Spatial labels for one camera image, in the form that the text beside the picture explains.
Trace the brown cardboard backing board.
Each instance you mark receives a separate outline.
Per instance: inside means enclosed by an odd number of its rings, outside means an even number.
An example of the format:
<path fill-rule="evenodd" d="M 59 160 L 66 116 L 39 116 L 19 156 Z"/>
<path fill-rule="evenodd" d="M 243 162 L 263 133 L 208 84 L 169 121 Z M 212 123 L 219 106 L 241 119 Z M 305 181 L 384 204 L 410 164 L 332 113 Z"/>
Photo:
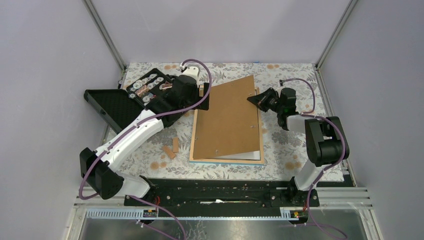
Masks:
<path fill-rule="evenodd" d="M 259 150 L 256 95 L 252 75 L 211 88 L 209 109 L 199 110 L 194 158 L 214 158 Z"/>

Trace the wooden picture frame blue edge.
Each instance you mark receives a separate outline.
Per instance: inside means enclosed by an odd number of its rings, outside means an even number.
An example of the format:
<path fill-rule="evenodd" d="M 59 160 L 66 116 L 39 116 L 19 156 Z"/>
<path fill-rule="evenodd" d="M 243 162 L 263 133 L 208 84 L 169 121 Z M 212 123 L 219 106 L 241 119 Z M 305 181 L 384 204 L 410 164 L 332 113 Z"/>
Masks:
<path fill-rule="evenodd" d="M 197 123 L 198 123 L 198 109 L 194 111 L 194 120 L 192 125 L 192 133 L 191 133 L 191 142 L 190 142 L 190 150 L 189 150 L 189 162 L 190 163 L 198 163 L 198 164 L 224 164 L 224 165 L 240 165 L 240 166 L 263 166 L 265 164 L 265 152 L 264 152 L 264 140 L 263 140 L 263 130 L 261 127 L 262 116 L 260 111 L 256 110 L 257 115 L 257 124 L 253 127 L 258 131 L 259 137 L 259 150 L 260 151 L 260 160 L 229 160 L 229 159 L 214 159 L 213 158 L 194 158 L 194 150 L 196 143 L 196 131 L 197 131 Z"/>

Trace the hot air balloon photo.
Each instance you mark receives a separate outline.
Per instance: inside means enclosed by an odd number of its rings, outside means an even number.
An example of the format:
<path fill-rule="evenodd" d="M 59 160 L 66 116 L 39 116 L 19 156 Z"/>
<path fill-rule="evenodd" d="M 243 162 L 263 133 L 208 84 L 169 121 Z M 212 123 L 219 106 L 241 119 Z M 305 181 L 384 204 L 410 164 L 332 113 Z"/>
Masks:
<path fill-rule="evenodd" d="M 258 151 L 251 151 L 251 152 L 236 153 L 231 155 L 216 156 L 214 157 L 214 159 L 260 161 L 261 153 L 258 150 Z"/>

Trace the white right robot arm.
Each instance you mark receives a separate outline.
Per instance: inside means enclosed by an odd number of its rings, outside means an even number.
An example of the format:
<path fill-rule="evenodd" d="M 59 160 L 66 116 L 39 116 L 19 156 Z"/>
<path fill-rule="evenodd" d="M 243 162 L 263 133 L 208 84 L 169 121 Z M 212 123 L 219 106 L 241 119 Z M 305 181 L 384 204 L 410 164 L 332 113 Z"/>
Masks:
<path fill-rule="evenodd" d="M 349 146 L 338 117 L 321 117 L 297 112 L 296 91 L 269 88 L 247 100 L 263 112 L 276 113 L 277 124 L 285 131 L 305 135 L 308 160 L 289 181 L 285 198 L 293 206 L 310 199 L 324 172 L 349 156 Z"/>

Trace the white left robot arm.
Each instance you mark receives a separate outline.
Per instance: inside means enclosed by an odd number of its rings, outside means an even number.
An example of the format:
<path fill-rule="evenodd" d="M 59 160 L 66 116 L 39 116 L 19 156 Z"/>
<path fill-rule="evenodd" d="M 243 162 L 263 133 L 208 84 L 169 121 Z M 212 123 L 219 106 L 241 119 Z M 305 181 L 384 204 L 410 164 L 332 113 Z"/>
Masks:
<path fill-rule="evenodd" d="M 111 141 L 95 150 L 88 147 L 79 154 L 82 185 L 78 196 L 88 200 L 99 196 L 108 200 L 122 193 L 133 195 L 144 206 L 152 204 L 155 192 L 142 177 L 133 177 L 119 172 L 127 157 L 150 137 L 172 126 L 187 111 L 199 109 L 207 102 L 211 81 L 200 82 L 198 74 L 181 73 L 172 81 L 172 86 L 153 98 L 147 108 L 118 133 Z M 95 191 L 83 195 L 83 184 L 88 183 Z"/>

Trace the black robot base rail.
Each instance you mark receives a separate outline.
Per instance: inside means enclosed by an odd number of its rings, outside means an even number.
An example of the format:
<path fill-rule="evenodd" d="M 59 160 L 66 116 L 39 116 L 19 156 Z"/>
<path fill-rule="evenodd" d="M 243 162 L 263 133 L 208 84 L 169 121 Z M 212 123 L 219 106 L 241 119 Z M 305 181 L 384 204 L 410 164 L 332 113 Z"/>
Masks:
<path fill-rule="evenodd" d="M 279 217 L 281 208 L 303 210 L 320 205 L 317 191 L 295 189 L 293 181 L 154 179 L 142 197 L 129 196 L 126 207 L 157 204 L 176 217 Z"/>

